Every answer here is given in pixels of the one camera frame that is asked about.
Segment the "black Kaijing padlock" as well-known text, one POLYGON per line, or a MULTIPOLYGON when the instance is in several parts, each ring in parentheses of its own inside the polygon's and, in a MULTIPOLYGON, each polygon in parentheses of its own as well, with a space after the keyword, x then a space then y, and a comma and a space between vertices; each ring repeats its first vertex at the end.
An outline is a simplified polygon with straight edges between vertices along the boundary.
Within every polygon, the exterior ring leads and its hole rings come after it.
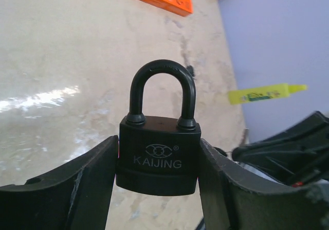
POLYGON ((198 177, 201 128, 194 119, 196 87, 188 70, 179 63, 160 59, 135 74, 130 89, 129 112, 119 126, 116 185, 153 196, 193 194, 198 177), (182 88, 178 119, 145 116, 144 86, 156 74, 175 77, 182 88))

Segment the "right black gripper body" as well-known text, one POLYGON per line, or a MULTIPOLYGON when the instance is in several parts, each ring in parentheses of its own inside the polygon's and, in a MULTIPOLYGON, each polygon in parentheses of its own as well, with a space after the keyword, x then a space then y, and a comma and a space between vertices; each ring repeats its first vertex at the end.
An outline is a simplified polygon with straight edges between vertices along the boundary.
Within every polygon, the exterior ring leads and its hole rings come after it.
POLYGON ((287 130, 237 147, 232 159, 289 186, 328 180, 328 117, 319 111, 287 130))

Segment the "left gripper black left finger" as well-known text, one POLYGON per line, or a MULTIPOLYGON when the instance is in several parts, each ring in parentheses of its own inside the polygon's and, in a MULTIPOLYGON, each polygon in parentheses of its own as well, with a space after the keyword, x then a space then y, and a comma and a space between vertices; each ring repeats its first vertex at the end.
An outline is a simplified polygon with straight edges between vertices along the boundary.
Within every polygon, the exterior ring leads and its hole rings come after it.
POLYGON ((118 136, 24 185, 1 187, 1 229, 105 229, 118 136))

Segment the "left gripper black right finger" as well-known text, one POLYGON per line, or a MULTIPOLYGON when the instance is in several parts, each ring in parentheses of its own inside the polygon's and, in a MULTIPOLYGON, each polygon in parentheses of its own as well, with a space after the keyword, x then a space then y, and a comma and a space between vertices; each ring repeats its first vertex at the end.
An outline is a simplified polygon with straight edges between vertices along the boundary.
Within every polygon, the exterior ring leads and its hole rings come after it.
POLYGON ((328 184, 264 179, 200 141, 199 191, 206 229, 328 229, 328 184))

